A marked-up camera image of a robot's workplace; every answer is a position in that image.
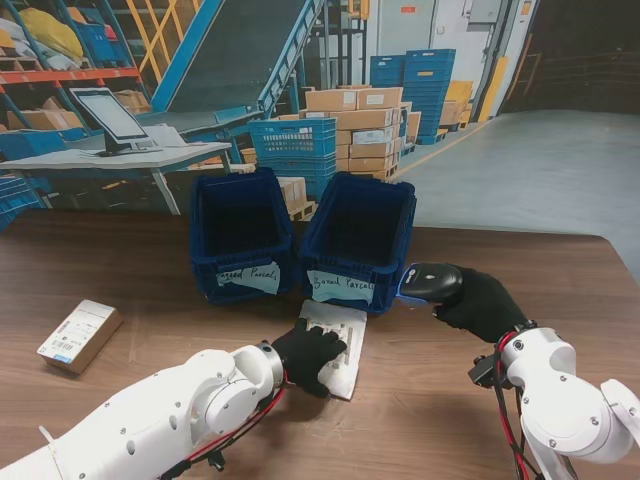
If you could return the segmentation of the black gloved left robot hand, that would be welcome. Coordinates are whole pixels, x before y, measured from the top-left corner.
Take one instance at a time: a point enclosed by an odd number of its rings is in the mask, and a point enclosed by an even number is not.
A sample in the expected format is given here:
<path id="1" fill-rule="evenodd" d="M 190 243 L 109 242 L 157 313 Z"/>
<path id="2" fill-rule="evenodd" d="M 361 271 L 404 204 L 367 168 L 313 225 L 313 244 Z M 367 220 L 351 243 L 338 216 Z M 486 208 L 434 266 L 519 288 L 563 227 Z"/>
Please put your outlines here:
<path id="1" fill-rule="evenodd" d="M 326 398 L 329 389 L 318 375 L 326 364 L 346 351 L 347 344 L 333 331 L 325 332 L 319 326 L 307 329 L 307 322 L 299 319 L 271 347 L 280 357 L 290 383 L 317 398 Z"/>

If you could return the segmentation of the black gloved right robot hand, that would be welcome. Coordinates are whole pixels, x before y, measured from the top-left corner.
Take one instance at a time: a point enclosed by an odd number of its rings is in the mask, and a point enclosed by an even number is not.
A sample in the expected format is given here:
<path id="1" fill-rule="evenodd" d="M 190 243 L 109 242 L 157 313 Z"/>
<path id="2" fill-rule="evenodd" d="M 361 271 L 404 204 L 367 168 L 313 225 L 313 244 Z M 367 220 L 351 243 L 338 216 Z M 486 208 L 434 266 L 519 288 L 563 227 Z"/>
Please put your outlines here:
<path id="1" fill-rule="evenodd" d="M 454 268 L 462 275 L 462 287 L 455 302 L 434 308 L 438 320 L 492 344 L 528 324 L 527 317 L 499 280 L 475 269 L 458 265 Z"/>

